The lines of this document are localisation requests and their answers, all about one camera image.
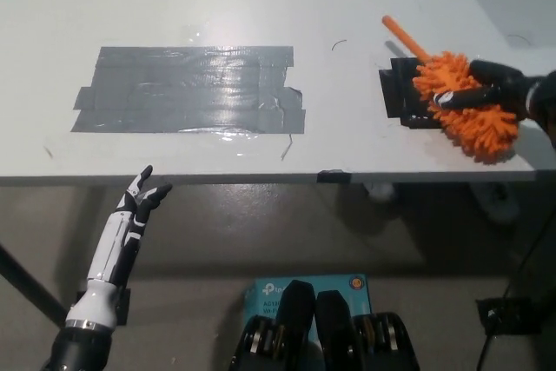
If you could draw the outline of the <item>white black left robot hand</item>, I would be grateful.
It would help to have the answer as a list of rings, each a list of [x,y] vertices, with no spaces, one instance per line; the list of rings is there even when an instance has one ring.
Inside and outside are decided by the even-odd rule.
[[[110,333],[116,329],[116,305],[134,267],[150,213],[172,189],[165,184],[143,192],[152,172],[152,166],[145,167],[109,215],[89,267],[86,290],[66,316],[67,328]]]

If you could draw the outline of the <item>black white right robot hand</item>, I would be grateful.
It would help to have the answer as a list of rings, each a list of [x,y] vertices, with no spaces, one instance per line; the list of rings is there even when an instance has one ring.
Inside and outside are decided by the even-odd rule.
[[[513,67],[480,59],[470,62],[469,75],[480,83],[479,87],[436,93],[433,103],[448,110],[500,105],[505,110],[523,114],[527,111],[530,92],[545,79],[544,76],[525,76]]]

